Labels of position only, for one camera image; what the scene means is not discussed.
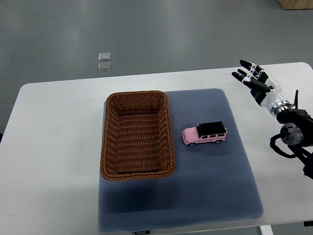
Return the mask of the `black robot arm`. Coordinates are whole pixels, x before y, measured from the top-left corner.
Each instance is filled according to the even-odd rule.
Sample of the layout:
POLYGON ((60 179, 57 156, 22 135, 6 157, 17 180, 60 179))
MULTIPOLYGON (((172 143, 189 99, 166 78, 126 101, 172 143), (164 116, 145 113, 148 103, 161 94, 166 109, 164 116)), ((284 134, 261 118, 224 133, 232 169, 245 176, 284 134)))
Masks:
POLYGON ((279 134, 271 137, 270 147, 285 158, 298 158, 304 165, 304 175, 312 178, 313 154, 305 148, 313 145, 313 118, 306 110, 298 108, 298 91, 295 92, 293 104, 280 101, 272 107, 271 112, 283 126, 279 134), (277 139, 281 139, 292 151, 292 154, 281 150, 276 145, 277 139))

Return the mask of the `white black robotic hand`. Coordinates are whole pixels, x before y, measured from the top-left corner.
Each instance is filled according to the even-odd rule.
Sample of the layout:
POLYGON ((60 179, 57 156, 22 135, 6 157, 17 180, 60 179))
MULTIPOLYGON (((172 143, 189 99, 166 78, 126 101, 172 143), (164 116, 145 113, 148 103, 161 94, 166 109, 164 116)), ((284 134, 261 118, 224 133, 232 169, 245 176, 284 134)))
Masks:
POLYGON ((250 94, 259 106, 267 108, 274 117, 291 108, 291 103, 282 95, 281 86, 268 71, 245 60, 240 60, 240 65, 245 70, 238 69, 232 76, 250 89, 250 94))

